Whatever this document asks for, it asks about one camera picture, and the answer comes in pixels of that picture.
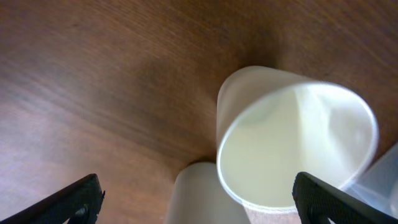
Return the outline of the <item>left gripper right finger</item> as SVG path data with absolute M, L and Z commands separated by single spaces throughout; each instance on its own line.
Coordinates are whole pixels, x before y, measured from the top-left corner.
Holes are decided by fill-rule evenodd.
M 397 224 L 397 219 L 307 172 L 295 177 L 292 196 L 302 224 Z

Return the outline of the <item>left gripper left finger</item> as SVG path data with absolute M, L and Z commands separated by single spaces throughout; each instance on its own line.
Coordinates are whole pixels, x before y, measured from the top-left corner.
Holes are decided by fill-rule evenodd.
M 104 196 L 98 176 L 89 174 L 1 223 L 94 224 Z

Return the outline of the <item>cream white cup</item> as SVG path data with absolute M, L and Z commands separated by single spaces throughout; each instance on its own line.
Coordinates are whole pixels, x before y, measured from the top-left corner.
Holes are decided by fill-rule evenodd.
M 252 223 L 298 222 L 296 175 L 345 190 L 370 165 L 378 141 L 372 109 L 336 83 L 249 66 L 218 92 L 219 180 Z

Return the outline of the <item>grey cup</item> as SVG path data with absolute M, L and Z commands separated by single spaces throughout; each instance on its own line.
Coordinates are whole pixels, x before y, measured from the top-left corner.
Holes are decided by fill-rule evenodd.
M 194 163 L 179 173 L 164 223 L 243 224 L 249 218 L 242 205 L 223 189 L 216 164 Z

